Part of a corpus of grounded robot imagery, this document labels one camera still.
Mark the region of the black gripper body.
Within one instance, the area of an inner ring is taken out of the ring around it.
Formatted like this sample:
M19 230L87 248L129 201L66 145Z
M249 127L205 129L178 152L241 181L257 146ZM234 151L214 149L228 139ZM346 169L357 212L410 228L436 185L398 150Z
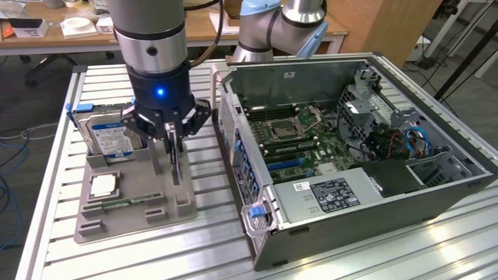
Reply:
M127 66L130 81L134 89L134 106L145 106L162 111L163 122L174 123L178 112L195 102L190 87L189 61L171 71L146 73Z

